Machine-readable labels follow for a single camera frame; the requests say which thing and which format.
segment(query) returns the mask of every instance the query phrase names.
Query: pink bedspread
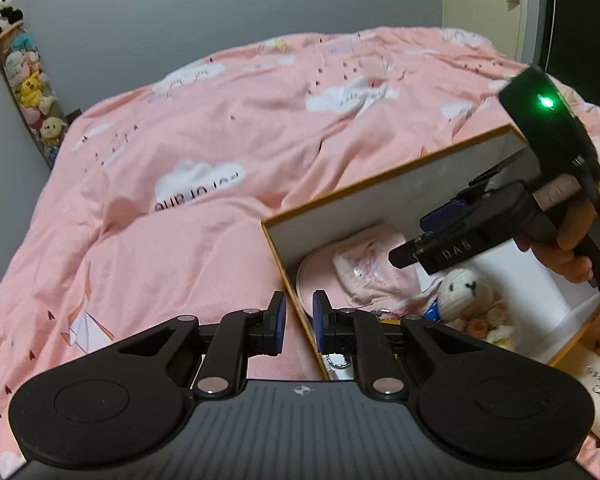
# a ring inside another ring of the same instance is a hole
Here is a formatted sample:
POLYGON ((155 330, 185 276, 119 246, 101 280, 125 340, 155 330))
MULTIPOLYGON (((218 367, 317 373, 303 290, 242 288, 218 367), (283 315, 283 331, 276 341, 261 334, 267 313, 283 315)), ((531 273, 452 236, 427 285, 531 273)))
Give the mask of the pink bedspread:
MULTIPOLYGON (((303 34, 213 54, 72 125, 0 284, 0 471, 31 376, 179 314, 201 323, 282 285, 260 221, 509 122, 523 66, 455 29, 303 34)), ((564 89, 600 138, 600 109, 564 89)), ((317 378, 289 313, 250 375, 317 378)))

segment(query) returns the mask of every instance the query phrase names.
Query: knitted bunny toy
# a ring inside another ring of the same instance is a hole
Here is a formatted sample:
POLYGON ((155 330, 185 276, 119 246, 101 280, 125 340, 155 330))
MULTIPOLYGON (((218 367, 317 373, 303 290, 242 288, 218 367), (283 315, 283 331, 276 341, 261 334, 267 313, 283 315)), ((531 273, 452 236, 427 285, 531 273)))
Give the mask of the knitted bunny toy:
POLYGON ((424 319, 443 322, 473 337, 512 348, 515 332, 509 310, 491 283, 473 269, 453 269, 437 279, 423 293, 400 302, 381 319, 399 319, 420 314, 424 319))

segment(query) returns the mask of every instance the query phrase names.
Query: green led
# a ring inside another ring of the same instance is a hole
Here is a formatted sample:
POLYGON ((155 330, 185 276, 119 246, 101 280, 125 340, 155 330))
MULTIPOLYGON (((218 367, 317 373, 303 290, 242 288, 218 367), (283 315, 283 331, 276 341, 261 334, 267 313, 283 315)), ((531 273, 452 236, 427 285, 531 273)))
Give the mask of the green led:
POLYGON ((554 107, 554 100, 551 99, 550 97, 544 97, 543 95, 538 94, 538 100, 540 101, 540 104, 542 106, 544 106, 545 108, 553 108, 554 107))

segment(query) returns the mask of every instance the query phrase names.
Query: box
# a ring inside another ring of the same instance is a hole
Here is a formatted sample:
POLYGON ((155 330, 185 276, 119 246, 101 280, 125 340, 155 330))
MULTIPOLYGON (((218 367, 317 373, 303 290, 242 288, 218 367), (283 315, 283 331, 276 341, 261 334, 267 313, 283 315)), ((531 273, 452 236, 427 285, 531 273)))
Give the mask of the box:
MULTIPOLYGON (((311 320, 296 295, 296 273, 304 258, 324 245, 381 223, 395 228, 407 240, 419 236, 421 216, 447 202, 472 178, 525 145, 525 139, 512 126, 499 128, 321 196, 262 223, 288 297, 325 374, 311 320)), ((542 266, 531 252, 520 252, 513 241, 480 254, 471 264, 497 284, 507 301, 518 327, 516 352, 537 361, 555 365, 600 310, 597 290, 588 283, 567 282, 542 266)), ((421 267, 416 272, 424 290, 434 276, 427 276, 421 267)))

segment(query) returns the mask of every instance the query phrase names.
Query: cream door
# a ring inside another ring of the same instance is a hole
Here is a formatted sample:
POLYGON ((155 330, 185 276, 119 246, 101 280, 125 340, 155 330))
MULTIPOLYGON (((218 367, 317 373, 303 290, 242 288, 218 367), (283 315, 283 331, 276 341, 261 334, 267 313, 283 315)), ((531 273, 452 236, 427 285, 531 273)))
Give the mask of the cream door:
POLYGON ((522 58, 526 0, 509 10, 507 0, 443 0, 444 27, 457 27, 489 38, 512 59, 522 58))

